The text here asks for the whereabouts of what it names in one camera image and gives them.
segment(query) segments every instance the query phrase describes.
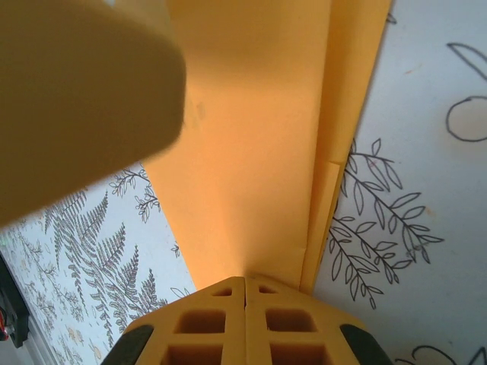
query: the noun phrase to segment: wallpaper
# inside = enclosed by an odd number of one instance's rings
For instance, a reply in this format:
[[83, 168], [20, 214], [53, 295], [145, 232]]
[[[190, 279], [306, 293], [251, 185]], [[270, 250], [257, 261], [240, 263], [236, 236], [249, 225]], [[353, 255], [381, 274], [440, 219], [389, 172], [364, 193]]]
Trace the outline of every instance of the wallpaper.
[[193, 292], [141, 164], [8, 227], [0, 245], [59, 363], [99, 363], [133, 319]]
[[396, 0], [314, 295], [391, 360], [487, 364], [487, 2]]
[[[395, 1], [326, 236], [314, 296], [394, 363], [487, 364], [485, 14]], [[58, 363], [99, 363], [130, 321], [195, 290], [163, 210], [138, 163], [3, 230]]]

